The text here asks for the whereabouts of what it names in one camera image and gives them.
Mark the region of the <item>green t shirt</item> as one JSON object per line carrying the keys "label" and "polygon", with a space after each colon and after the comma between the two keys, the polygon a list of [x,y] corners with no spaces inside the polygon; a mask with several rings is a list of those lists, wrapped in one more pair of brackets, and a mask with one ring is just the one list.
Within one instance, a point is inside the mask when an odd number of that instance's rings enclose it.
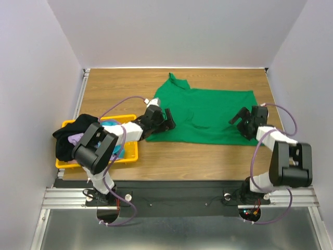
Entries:
{"label": "green t shirt", "polygon": [[175,129],[153,134],[148,142],[184,142],[216,145],[255,146],[229,121],[246,107],[257,105],[253,91],[227,91],[192,88],[187,80],[169,78],[157,89],[161,108],[168,108]]}

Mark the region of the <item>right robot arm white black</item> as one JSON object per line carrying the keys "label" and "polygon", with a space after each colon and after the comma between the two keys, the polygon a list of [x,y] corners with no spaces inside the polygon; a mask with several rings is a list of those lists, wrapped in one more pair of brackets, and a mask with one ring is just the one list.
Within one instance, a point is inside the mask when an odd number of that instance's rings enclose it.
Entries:
{"label": "right robot arm white black", "polygon": [[292,134],[267,121],[267,103],[251,110],[243,107],[229,121],[245,139],[257,140],[255,153],[262,145],[272,152],[268,171],[257,176],[251,172],[242,183],[238,197],[244,204],[268,199],[276,190],[307,188],[313,181],[311,145],[294,140]]}

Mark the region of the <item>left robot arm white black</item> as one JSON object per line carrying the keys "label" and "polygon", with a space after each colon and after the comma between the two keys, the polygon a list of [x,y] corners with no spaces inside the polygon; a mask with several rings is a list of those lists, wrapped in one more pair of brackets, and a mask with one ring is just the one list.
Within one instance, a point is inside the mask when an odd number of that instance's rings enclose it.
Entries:
{"label": "left robot arm white black", "polygon": [[111,157],[115,147],[139,142],[175,127],[170,109],[149,105],[143,115],[127,123],[115,126],[92,123],[75,145],[72,157],[87,173],[99,201],[111,205],[116,200],[115,183],[109,174],[110,166],[118,158]]}

